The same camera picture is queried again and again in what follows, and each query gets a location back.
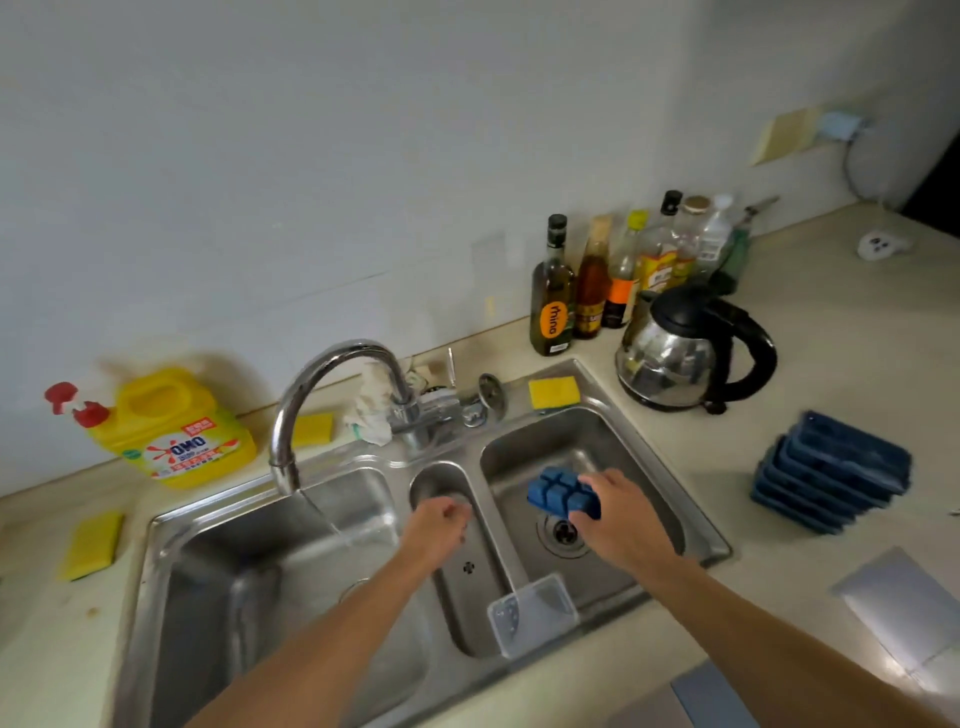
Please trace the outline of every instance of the bottle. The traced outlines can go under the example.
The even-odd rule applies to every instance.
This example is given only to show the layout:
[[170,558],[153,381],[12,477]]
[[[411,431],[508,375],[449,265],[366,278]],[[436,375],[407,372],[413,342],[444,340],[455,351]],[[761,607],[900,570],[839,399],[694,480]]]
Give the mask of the bottle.
[[684,194],[676,189],[667,190],[660,206],[660,224],[644,233],[640,247],[640,290],[664,290],[673,275],[677,261],[680,234],[674,230],[677,209]]
[[701,195],[687,197],[680,206],[680,213],[674,223],[677,233],[677,259],[673,264],[673,273],[667,288],[686,283],[693,271],[693,264],[700,251],[700,231],[703,229],[704,214],[710,208],[710,200]]
[[736,287],[744,269],[747,267],[747,258],[750,255],[754,218],[779,199],[780,195],[774,195],[744,208],[744,217],[733,226],[730,244],[724,254],[720,256],[720,267],[710,276],[710,288],[719,295],[729,296],[736,292]]
[[590,221],[590,236],[577,273],[577,315],[573,335],[578,339],[592,339],[600,333],[603,305],[610,290],[607,265],[611,222],[610,215],[597,215]]
[[623,328],[634,310],[636,291],[640,286],[636,263],[640,253],[641,231],[647,226],[647,217],[645,209],[631,210],[620,245],[611,258],[610,292],[607,302],[603,304],[603,318],[600,320],[600,325],[606,328]]
[[171,488],[195,488],[256,457],[250,432],[184,369],[172,367],[122,385],[116,406],[75,401],[77,388],[54,384],[44,398],[64,406],[97,444]]
[[721,257],[733,232],[733,223],[727,217],[727,210],[732,204],[733,195],[724,193],[713,196],[713,214],[700,234],[700,251],[690,273],[692,278],[708,279],[720,267]]
[[540,356],[553,356],[570,346],[573,336],[573,269],[564,262],[566,215],[550,215],[546,259],[537,264],[530,302],[530,343]]

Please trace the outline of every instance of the stacked ice cube tray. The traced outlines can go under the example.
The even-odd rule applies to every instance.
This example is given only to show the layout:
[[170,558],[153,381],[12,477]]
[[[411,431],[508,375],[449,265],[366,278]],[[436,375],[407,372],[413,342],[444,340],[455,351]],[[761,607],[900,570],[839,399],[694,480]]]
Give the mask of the stacked ice cube tray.
[[905,449],[807,411],[767,450],[750,497],[817,533],[840,533],[910,487]]
[[527,502],[562,519],[570,511],[584,511],[593,519],[600,518],[600,498],[566,468],[544,468],[540,477],[527,484]]

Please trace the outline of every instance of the drain strainer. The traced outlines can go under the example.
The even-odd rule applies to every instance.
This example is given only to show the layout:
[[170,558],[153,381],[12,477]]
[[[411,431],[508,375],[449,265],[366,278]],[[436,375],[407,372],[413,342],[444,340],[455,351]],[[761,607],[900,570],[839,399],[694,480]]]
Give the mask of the drain strainer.
[[537,521],[537,538],[546,550],[561,559],[579,559],[590,551],[577,527],[556,516]]
[[342,602],[344,599],[346,599],[346,598],[347,598],[347,595],[348,595],[350,592],[352,592],[354,589],[356,589],[357,587],[359,587],[361,584],[366,584],[368,581],[370,581],[370,578],[369,578],[368,576],[366,576],[366,577],[364,577],[364,578],[362,578],[362,579],[358,579],[357,581],[354,581],[352,584],[350,584],[346,589],[344,589],[344,590],[340,593],[340,598],[337,599],[337,604],[339,604],[339,603]]

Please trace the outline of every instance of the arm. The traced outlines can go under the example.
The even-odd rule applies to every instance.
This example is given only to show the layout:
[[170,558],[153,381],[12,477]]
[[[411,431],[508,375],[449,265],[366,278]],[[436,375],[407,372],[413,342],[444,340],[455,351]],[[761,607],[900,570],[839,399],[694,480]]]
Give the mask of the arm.
[[373,653],[420,584],[461,543],[470,508],[420,504],[396,555],[366,584],[234,680],[186,728],[326,728],[340,723]]
[[620,471],[581,479],[600,497],[601,519],[572,512],[570,521],[600,556],[628,572],[693,636],[760,725],[951,725],[678,556],[653,505]]

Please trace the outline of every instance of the white wall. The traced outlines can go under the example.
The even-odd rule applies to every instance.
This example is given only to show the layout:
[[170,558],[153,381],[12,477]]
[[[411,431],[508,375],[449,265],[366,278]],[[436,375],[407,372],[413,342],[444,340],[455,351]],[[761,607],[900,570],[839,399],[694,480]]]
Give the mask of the white wall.
[[55,381],[183,361],[246,411],[337,340],[408,354],[525,315],[551,212],[581,231],[675,185],[779,192],[771,227],[848,203],[835,147],[746,167],[781,111],[882,88],[858,171],[902,200],[960,126],[956,8],[7,0],[0,494],[107,457],[49,414]]

